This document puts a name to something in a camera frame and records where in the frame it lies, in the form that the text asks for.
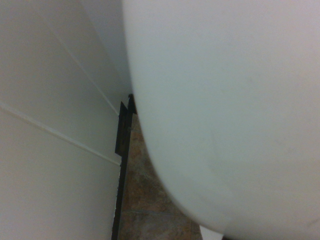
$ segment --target panel seam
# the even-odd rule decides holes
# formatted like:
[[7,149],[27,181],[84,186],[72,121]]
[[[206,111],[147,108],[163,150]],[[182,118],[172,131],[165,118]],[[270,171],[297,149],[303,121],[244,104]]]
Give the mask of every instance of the panel seam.
[[0,101],[0,110],[5,112],[6,114],[11,115],[12,117],[20,119],[23,122],[36,127],[37,129],[42,130],[43,132],[46,132],[46,133],[48,133],[58,139],[61,139],[61,140],[65,141],[65,142],[67,142],[67,143],[69,143],[79,149],[82,149],[86,152],[89,152],[89,153],[91,153],[91,154],[93,154],[103,160],[106,160],[114,165],[120,166],[119,162],[112,160],[110,157],[107,157],[107,156],[101,154],[100,152],[92,149],[91,147],[88,147],[87,145],[85,145],[79,141],[76,141],[67,135],[64,135],[63,133],[55,130],[54,128],[49,127],[49,126],[43,124],[42,122],[39,122],[39,121],[33,119],[32,117],[26,115],[25,113],[23,113],[19,110],[16,110],[15,108],[13,108],[13,107],[11,107],[1,101]]
[[63,46],[63,48],[66,50],[66,52],[71,56],[73,61],[80,67],[80,69],[83,71],[83,73],[86,75],[86,77],[89,79],[89,81],[94,85],[94,87],[98,90],[98,92],[101,94],[102,98],[108,103],[108,105],[112,108],[112,110],[115,112],[117,116],[119,116],[119,112],[115,108],[115,106],[111,103],[109,98],[104,94],[104,92],[101,90],[99,85],[93,80],[93,78],[89,75],[89,73],[86,71],[86,69],[82,66],[81,62],[77,59],[77,57],[71,52],[71,50],[68,48],[68,46],[65,44],[65,42],[62,40],[60,35],[56,33],[54,28],[51,26],[49,21],[41,14],[41,11],[37,9],[37,7],[29,0],[29,4],[33,7],[33,9],[41,16],[44,23],[47,25],[47,27],[50,29],[50,31],[53,33],[53,35],[58,39],[60,44]]

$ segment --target brown floor tile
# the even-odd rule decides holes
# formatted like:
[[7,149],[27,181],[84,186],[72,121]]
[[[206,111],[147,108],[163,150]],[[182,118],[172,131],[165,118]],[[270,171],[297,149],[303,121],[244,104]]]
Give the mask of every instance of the brown floor tile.
[[201,231],[200,231],[200,226],[195,222],[191,223],[191,239],[190,240],[203,240]]
[[139,118],[138,118],[138,115],[136,115],[136,114],[132,115],[131,129],[134,130],[135,132],[141,133],[141,126],[140,126]]
[[131,132],[123,211],[153,211],[183,215],[172,203],[153,169],[144,138]]
[[191,220],[185,216],[123,212],[118,240],[190,240]]

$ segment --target floor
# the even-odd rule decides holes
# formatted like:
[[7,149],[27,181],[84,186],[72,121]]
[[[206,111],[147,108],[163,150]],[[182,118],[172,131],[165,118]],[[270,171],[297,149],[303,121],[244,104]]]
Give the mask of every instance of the floor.
[[199,225],[168,198],[133,114],[118,240],[202,240]]

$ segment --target black metal bracket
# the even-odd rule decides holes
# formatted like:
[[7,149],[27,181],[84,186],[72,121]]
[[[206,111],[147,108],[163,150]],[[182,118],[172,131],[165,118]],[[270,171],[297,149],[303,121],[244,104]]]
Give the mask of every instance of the black metal bracket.
[[115,212],[112,227],[111,240],[117,240],[119,235],[121,208],[125,189],[125,180],[127,172],[127,162],[129,156],[132,116],[137,114],[134,95],[129,95],[128,108],[121,102],[118,130],[115,143],[115,153],[121,156],[120,176],[118,193],[115,203]]

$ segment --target white toilet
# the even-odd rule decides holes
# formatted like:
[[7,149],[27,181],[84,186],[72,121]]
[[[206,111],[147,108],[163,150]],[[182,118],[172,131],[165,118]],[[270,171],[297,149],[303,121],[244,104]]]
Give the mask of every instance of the white toilet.
[[139,120],[175,204],[230,239],[319,240],[320,2],[123,8]]
[[221,240],[223,235],[221,233],[211,231],[204,226],[200,226],[200,231],[202,235],[202,240]]

